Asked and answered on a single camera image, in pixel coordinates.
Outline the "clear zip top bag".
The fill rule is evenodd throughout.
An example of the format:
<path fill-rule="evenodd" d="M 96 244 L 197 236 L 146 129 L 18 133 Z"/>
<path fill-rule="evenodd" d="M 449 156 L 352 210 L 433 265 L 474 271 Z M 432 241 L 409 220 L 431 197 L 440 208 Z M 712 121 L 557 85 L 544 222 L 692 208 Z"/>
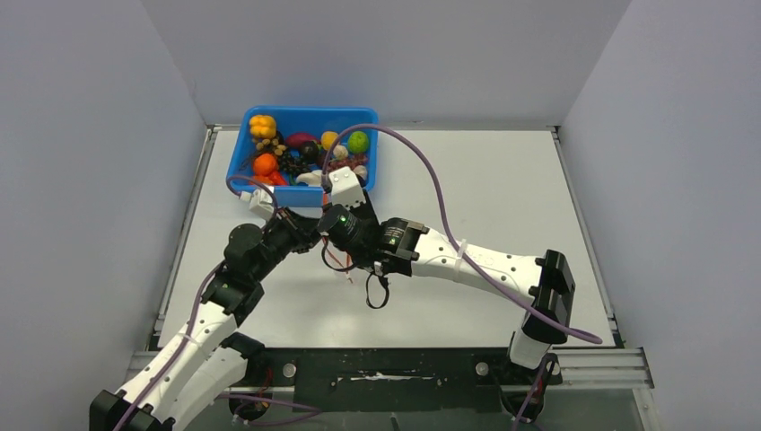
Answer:
<path fill-rule="evenodd" d="M 328 268 L 349 268 L 353 264 L 351 257 L 335 248 L 325 236 L 322 237 L 320 254 L 323 257 L 323 263 Z"/>

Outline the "yellow bumpy pepper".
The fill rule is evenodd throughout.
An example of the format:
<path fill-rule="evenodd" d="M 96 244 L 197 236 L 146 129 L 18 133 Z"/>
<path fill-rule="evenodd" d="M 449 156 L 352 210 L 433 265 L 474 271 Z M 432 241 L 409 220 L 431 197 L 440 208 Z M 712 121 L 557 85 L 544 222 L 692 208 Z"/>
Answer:
<path fill-rule="evenodd" d="M 272 139 L 277 135 L 276 119 L 270 115 L 257 114 L 249 119 L 249 133 L 253 141 Z"/>

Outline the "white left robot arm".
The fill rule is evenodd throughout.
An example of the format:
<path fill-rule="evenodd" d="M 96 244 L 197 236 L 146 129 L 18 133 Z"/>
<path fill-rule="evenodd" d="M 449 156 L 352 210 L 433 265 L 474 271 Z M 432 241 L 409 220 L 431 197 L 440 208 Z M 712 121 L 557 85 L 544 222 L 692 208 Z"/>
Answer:
<path fill-rule="evenodd" d="M 241 333 L 264 295 L 263 280 L 291 253 L 314 248 L 316 218 L 277 209 L 263 226 L 233 228 L 223 260 L 198 288 L 187 322 L 148 365 L 89 410 L 91 430 L 183 430 L 242 380 L 263 345 Z"/>

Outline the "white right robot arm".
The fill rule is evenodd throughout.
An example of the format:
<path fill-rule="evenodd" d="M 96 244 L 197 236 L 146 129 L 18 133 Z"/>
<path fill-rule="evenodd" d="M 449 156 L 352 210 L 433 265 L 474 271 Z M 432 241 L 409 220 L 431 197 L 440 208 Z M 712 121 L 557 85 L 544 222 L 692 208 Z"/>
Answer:
<path fill-rule="evenodd" d="M 527 312 L 515 330 L 504 369 L 516 383 L 527 383 L 553 345 L 564 344 L 558 327 L 570 322 L 575 281 L 566 257 L 548 250 L 542 256 L 501 253 L 449 238 L 425 224 L 393 217 L 379 222 L 366 204 L 348 209 L 328 205 L 318 230 L 361 269 L 379 276 L 432 277 L 495 295 L 515 296 Z"/>

